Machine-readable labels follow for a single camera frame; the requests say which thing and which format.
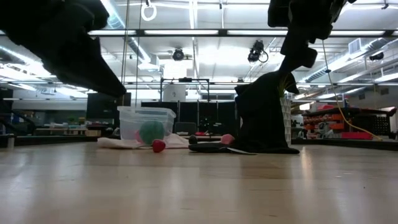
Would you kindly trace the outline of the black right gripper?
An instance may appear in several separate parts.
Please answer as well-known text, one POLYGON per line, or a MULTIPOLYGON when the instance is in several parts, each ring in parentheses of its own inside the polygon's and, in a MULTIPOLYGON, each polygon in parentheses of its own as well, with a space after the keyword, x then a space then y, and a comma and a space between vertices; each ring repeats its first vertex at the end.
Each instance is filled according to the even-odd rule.
POLYGON ((317 51, 308 47, 331 34, 345 0, 271 0, 269 27, 288 29, 280 53, 284 59, 279 72, 290 73, 303 66, 312 68, 317 51))

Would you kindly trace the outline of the green toy watermelon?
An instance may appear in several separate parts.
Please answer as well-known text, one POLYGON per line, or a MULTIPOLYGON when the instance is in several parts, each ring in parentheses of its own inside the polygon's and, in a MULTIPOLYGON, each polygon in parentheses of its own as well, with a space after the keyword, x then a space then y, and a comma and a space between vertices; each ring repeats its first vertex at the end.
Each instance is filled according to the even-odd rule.
POLYGON ((151 145, 156 139, 163 140, 165 128, 160 121, 146 121, 139 129, 139 137, 146 145, 151 145))

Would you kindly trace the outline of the small red toy cherry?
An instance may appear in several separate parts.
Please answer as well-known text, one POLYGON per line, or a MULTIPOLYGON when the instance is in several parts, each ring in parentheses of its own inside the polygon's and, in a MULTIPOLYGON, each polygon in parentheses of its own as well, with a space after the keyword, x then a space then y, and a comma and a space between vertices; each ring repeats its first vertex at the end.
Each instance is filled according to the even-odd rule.
POLYGON ((165 148, 166 144, 163 140, 155 139, 149 145, 141 145, 137 147, 138 149, 152 149, 154 153, 161 153, 165 148))

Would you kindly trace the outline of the pink toy peach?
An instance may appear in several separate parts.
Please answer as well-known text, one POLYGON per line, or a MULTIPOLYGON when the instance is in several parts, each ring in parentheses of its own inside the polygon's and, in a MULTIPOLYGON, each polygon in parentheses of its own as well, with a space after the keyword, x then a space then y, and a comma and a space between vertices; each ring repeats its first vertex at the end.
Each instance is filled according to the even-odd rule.
POLYGON ((220 139, 220 143, 224 144, 224 145, 232 145, 235 141, 234 136, 232 136, 231 134, 224 134, 222 135, 221 139, 220 139))

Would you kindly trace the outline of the clear plastic tupperware container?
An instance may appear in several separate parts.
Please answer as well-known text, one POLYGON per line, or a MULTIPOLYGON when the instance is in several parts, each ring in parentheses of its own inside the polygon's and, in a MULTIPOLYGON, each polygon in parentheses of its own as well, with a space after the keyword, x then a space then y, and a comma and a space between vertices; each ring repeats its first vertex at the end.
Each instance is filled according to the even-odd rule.
POLYGON ((141 125, 146 121, 160 121, 165 128, 165 137, 173 132, 176 114, 171 109, 118 106, 118 111, 122 140, 135 140, 134 133, 139 130, 141 125))

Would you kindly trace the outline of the green plant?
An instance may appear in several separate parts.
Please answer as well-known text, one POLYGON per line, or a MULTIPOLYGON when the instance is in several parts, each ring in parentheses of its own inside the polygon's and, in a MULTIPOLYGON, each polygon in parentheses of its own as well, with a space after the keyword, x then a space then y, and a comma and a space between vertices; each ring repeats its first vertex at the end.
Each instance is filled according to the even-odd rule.
POLYGON ((296 86, 295 78, 292 73, 287 73, 280 77, 279 85, 278 85, 277 89, 278 89, 280 98, 284 97, 286 91, 288 93, 293 93, 293 94, 299 93, 299 90, 296 86))

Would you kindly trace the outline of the black monitor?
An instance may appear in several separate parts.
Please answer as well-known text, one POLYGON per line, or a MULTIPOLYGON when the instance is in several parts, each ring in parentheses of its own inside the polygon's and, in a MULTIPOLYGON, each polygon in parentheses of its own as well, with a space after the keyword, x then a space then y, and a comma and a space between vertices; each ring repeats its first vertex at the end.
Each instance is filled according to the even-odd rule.
POLYGON ((126 93, 119 98, 103 93, 89 93, 87 98, 86 118, 94 119, 118 119, 118 106, 130 106, 131 93, 126 93))

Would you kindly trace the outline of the white textured plant pot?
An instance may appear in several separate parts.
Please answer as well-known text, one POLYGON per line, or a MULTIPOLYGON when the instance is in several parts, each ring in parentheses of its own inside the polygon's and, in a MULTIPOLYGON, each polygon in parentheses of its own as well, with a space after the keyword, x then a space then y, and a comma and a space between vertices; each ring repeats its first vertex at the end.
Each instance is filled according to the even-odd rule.
POLYGON ((280 98, 280 106, 284 122, 284 134, 287 144, 291 145, 291 101, 287 98, 280 98))

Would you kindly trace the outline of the beige cloth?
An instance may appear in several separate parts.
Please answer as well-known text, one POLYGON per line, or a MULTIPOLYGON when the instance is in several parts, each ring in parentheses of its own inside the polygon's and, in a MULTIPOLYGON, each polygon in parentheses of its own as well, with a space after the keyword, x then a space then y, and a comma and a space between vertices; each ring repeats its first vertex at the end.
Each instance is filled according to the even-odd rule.
MULTIPOLYGON (((179 135, 171 134, 164 138, 166 149, 187 149, 188 139, 179 135)), ((151 144, 141 143, 137 140, 120 140, 110 138, 98 138, 97 146, 108 149, 152 149, 151 144)))

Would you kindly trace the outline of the black cloth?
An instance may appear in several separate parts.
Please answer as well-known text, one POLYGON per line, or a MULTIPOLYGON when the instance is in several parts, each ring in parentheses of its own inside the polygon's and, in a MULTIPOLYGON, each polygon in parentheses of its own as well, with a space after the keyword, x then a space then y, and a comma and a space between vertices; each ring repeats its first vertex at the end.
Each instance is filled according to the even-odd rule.
POLYGON ((278 92, 280 72, 265 73, 256 81, 234 89, 236 109, 242 126, 232 145, 205 142, 189 145, 189 150, 201 153, 229 153, 227 147, 256 154, 299 154, 288 146, 278 92))

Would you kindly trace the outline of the shelf with red bins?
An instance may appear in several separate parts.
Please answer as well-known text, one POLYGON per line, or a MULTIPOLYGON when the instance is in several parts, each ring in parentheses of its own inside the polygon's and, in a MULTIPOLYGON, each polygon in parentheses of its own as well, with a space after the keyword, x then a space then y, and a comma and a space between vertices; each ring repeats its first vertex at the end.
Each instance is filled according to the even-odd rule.
POLYGON ((308 139, 375 140, 392 134, 389 111, 362 108, 331 108, 303 115, 303 127, 308 139))

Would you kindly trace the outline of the white cylinder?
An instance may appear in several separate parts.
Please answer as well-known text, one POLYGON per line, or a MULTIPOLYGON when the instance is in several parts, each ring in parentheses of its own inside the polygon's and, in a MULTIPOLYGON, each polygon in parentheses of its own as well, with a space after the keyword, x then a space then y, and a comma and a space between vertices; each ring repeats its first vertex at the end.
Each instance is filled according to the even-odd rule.
POLYGON ((184 102, 187 97, 185 85, 169 84, 163 88, 163 101, 184 102))

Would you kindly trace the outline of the black metal stand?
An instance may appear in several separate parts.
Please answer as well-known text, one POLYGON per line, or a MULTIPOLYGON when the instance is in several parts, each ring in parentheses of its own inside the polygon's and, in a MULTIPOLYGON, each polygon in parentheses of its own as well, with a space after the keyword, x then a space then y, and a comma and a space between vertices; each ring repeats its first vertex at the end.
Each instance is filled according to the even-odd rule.
MULTIPOLYGON (((160 79, 160 89, 159 89, 159 94, 160 94, 160 99, 159 102, 163 102, 163 88, 169 84, 179 84, 179 85, 185 85, 186 86, 186 91, 190 86, 196 86, 199 87, 201 86, 204 90, 207 91, 207 102, 210 102, 210 80, 208 78, 161 78, 160 79)), ((178 115, 178 121, 180 121, 180 105, 181 103, 184 102, 176 102, 177 103, 177 115, 178 115)))

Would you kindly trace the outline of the overhead light bar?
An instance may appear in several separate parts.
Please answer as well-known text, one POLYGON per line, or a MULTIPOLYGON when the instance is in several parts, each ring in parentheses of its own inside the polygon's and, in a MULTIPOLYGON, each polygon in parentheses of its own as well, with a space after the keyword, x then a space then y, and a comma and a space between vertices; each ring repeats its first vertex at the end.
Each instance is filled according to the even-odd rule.
MULTIPOLYGON (((90 36, 102 37, 285 37, 284 29, 128 29, 128 30, 93 30, 90 36)), ((329 37, 398 37, 398 30, 333 30, 329 37)))

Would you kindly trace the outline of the white paper tag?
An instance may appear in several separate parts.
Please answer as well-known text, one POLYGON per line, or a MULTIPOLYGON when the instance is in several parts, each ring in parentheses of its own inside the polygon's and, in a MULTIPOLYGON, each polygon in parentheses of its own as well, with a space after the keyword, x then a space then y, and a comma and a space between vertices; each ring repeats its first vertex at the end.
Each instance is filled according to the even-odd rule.
POLYGON ((230 148, 230 147, 227 147, 227 150, 229 150, 231 153, 245 154, 245 155, 257 155, 256 153, 253 153, 253 152, 246 152, 246 151, 242 151, 242 150, 230 148))

